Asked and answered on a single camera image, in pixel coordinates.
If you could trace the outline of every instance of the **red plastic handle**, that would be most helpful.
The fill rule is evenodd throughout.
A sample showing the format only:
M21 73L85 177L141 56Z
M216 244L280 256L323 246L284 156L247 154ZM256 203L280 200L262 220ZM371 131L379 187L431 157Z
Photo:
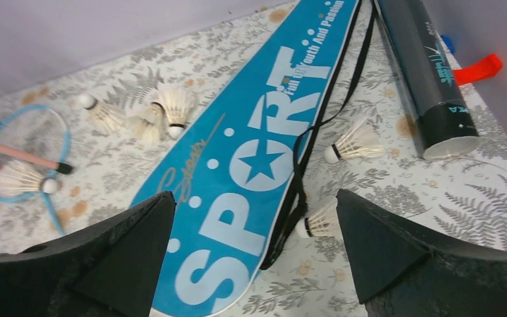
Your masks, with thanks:
M461 86L494 77L501 69L502 62L498 56L490 54L469 67L455 69L454 77L457 84Z

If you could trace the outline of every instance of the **floral tablecloth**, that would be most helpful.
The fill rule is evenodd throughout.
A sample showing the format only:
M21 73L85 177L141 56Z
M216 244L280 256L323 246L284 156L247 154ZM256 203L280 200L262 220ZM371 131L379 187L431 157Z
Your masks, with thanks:
M146 147L128 136L105 137L93 130L75 97L89 92L131 112L163 83L184 83L200 96L202 111L231 76L269 38L294 3L225 22L189 36L145 48L72 75L0 98L0 118L32 103L63 115L73 142L69 162L76 172L60 176L53 196L67 232L111 217L133 196L174 144ZM363 5L327 116L344 99L370 14ZM452 65L455 64L449 55ZM311 208L347 188L398 215L473 243L507 250L507 136L471 85L462 87L482 136L473 154L443 162L417 158L410 120L402 110L396 74L376 32L366 67L351 103L321 130L308 165L305 186ZM330 165L321 157L345 123L366 112L387 148L382 158ZM15 253L58 237L44 203L0 203L0 252ZM334 238L292 236L275 265L221 316L366 316L358 304L349 261Z

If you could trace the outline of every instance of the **pink racket handle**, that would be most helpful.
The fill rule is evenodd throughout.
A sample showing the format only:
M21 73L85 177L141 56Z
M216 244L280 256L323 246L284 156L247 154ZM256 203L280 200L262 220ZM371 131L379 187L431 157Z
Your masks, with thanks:
M36 155L26 153L24 151L17 150L2 144L0 144L0 153L4 155L9 155L11 157L15 157L19 160L25 160L26 162L30 162L32 164L56 170L58 173L61 174L70 174L73 171L73 167L69 164L47 160L45 158L38 157Z

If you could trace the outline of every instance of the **shuttlecock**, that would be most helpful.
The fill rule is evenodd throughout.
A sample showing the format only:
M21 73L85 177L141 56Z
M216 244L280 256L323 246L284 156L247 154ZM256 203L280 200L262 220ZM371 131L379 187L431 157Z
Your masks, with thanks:
M343 235L337 218L337 198L334 197L313 215L301 219L294 229L301 238L334 236L342 240Z
M99 101L89 94L79 96L79 104L90 114L98 132L109 135L123 127L125 112L111 104Z
M0 170L0 194L15 197L27 192L53 194L59 183L53 178L42 176L31 164L12 160Z
M160 91L154 103L164 109L168 134L175 139L186 128L187 117L197 105L197 95L184 88L171 88Z
M325 149L323 157L328 163L353 157L374 158L386 153L380 144L380 137L366 122L366 116L355 121L349 130L331 146Z
M162 108L151 102L145 109L129 117L127 128L133 132L134 137L142 139L148 144L153 144L163 137L163 120Z

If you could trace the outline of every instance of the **white wall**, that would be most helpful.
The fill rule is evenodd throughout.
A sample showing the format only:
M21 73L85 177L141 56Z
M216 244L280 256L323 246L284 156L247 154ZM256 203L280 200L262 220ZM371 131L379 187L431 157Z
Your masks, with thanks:
M493 79L475 87L507 132L507 0L423 0L441 34L456 47L462 67L490 53L504 63Z
M0 95L287 0L0 0Z

